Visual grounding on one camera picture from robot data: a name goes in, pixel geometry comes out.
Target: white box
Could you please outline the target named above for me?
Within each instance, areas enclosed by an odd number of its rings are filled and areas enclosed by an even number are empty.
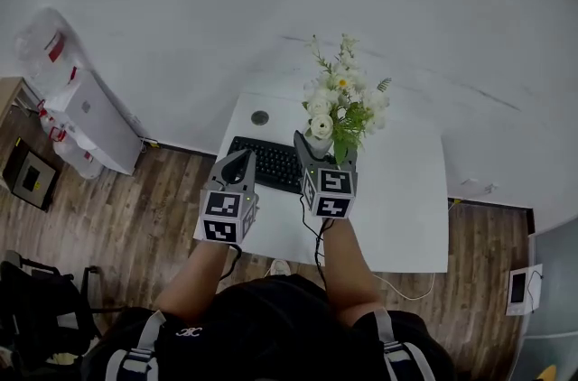
[[[44,108],[107,168],[131,175],[142,143],[87,70],[60,92],[46,98]]]

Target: white flower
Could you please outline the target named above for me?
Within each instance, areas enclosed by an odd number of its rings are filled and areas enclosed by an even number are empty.
[[[310,128],[318,139],[328,139],[333,132],[333,120],[329,115],[316,115],[311,120]]]
[[[340,92],[338,90],[329,90],[328,88],[318,88],[315,91],[315,95],[327,98],[332,104],[336,104],[339,101]]]
[[[383,113],[377,113],[365,124],[365,130],[369,134],[374,134],[376,129],[383,129],[385,126],[386,116]]]
[[[345,74],[345,67],[340,61],[337,61],[331,67],[331,72],[334,75],[344,75]]]
[[[351,57],[350,53],[345,51],[341,54],[341,64],[345,67],[346,70],[358,70],[359,65],[357,61]]]
[[[331,102],[327,98],[316,94],[307,104],[307,111],[311,116],[328,115],[331,112]]]
[[[335,75],[335,87],[341,90],[351,90],[353,89],[353,80],[349,74],[338,74]]]
[[[363,107],[374,113],[383,111],[389,107],[389,98],[380,90],[366,90],[362,94]]]
[[[357,40],[353,39],[351,36],[347,34],[342,34],[341,37],[342,37],[341,43],[343,44],[343,47],[345,47],[345,49],[349,49],[350,51],[353,50],[353,47],[357,43]]]
[[[365,73],[358,70],[349,70],[348,76],[353,81],[353,87],[355,88],[356,92],[362,92],[368,86]]]
[[[322,71],[319,73],[319,78],[317,78],[317,85],[320,88],[329,88],[331,85],[331,74],[327,71]]]
[[[310,45],[314,52],[319,51],[319,43],[317,42],[317,36],[313,35],[313,39],[311,40]]]
[[[305,91],[305,100],[311,100],[317,92],[317,81],[311,80],[306,82],[303,85],[303,90]]]

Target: small screen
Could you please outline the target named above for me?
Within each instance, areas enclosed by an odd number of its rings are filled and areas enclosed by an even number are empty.
[[[33,168],[32,166],[30,166],[28,168],[28,172],[26,173],[26,177],[24,177],[24,180],[22,182],[22,186],[25,189],[27,189],[28,191],[33,191],[34,185],[36,184],[36,181],[38,181],[39,175],[40,175],[40,171],[38,171],[36,168]]]
[[[524,302],[524,294],[526,292],[526,273],[516,274],[512,277],[512,298],[510,302],[513,304]]]

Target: flower bouquet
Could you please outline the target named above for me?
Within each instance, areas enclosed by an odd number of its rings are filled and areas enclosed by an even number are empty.
[[[366,133],[373,134],[386,125],[386,91],[391,78],[374,89],[367,88],[366,74],[359,69],[353,51],[357,42],[343,34],[334,62],[322,57],[315,36],[309,44],[322,71],[317,79],[305,84],[303,106],[311,118],[304,135],[318,157],[324,156],[333,143],[337,164],[343,163],[349,148],[361,145]]]

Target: backpack strap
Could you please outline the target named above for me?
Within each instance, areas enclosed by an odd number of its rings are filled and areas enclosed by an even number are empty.
[[[138,346],[117,350],[107,365],[106,381],[158,381],[159,368],[154,356],[154,343],[166,322],[164,315],[157,311],[146,321],[138,340]]]
[[[378,324],[379,340],[383,343],[384,361],[391,381],[398,381],[395,370],[396,364],[412,360],[417,365],[424,381],[435,381],[434,372],[427,363],[424,353],[414,344],[400,343],[396,340],[391,317],[386,309],[378,309],[374,314]]]

